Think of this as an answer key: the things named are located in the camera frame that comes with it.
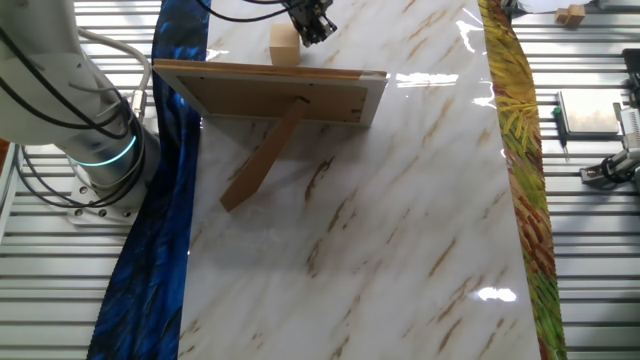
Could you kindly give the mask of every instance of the marble surface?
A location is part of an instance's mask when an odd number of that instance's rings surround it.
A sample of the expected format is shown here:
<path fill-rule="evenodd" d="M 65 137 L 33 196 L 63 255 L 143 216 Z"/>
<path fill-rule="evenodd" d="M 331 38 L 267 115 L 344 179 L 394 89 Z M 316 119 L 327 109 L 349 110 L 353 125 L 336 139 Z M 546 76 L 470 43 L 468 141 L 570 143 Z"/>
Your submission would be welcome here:
<path fill-rule="evenodd" d="M 475 0 L 329 17 L 303 65 L 387 71 L 373 125 L 302 124 L 227 213 L 273 124 L 203 121 L 180 359 L 540 359 Z M 209 60 L 268 64 L 270 24 L 212 19 Z"/>

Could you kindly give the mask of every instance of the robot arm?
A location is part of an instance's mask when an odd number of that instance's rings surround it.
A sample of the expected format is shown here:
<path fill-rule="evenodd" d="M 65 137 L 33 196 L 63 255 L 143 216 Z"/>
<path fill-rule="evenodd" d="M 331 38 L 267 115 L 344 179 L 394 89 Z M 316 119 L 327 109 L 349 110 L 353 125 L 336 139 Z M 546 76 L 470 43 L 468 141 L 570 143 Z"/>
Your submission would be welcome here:
<path fill-rule="evenodd" d="M 81 35 L 99 37 L 84 31 Z M 107 45 L 128 51 L 124 44 Z M 146 58 L 139 57 L 149 67 Z M 143 77 L 134 97 L 139 104 L 131 109 L 83 53 L 72 0 L 0 2 L 2 138 L 18 145 L 53 143 L 84 169 L 99 199 L 84 204 L 61 197 L 66 203 L 52 205 L 140 206 L 144 183 L 159 160 L 157 138 L 137 118 L 148 79 Z"/>
<path fill-rule="evenodd" d="M 300 33 L 302 43 L 309 47 L 325 41 L 338 27 L 327 18 L 327 9 L 333 0 L 304 0 L 303 5 L 294 6 L 296 0 L 286 0 L 293 26 Z"/>
<path fill-rule="evenodd" d="M 620 111 L 620 118 L 624 149 L 598 165 L 580 169 L 584 184 L 606 189 L 635 180 L 640 189 L 640 112 L 634 108 L 624 109 Z"/>

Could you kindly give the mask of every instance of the frame backing board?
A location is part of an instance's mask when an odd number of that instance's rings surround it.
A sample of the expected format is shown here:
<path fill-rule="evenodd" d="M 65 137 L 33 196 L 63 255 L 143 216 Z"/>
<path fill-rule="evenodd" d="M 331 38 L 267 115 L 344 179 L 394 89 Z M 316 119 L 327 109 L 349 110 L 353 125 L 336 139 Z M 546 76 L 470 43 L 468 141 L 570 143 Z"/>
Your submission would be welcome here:
<path fill-rule="evenodd" d="M 303 121 L 370 126 L 387 83 L 381 71 L 156 60 L 154 70 L 202 116 L 275 120 L 298 97 Z"/>

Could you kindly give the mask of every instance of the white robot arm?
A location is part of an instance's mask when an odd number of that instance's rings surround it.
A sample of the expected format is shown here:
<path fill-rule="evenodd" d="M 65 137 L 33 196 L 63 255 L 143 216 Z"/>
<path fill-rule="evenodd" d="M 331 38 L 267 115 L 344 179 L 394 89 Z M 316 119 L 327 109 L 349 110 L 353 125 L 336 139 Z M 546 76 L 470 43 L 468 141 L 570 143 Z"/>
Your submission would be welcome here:
<path fill-rule="evenodd" d="M 157 138 L 138 121 L 150 67 L 137 53 L 145 77 L 132 110 L 85 56 L 79 32 L 131 50 L 78 29 L 72 0 L 0 2 L 0 137 L 55 144 L 86 171 L 98 197 L 111 198 L 102 205 L 118 199 L 112 205 L 137 209 L 160 152 Z"/>

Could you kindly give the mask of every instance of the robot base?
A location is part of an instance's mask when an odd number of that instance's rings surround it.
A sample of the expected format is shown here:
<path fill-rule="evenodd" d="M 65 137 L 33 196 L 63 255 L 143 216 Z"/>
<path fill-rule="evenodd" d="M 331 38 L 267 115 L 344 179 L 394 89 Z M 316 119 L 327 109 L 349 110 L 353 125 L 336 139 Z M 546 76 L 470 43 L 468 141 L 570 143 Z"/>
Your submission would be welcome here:
<path fill-rule="evenodd" d="M 83 204 L 98 201 L 98 195 L 77 178 L 73 182 L 71 198 Z M 130 227 L 138 216 L 138 210 L 116 206 L 68 209 L 69 222 L 83 227 Z"/>

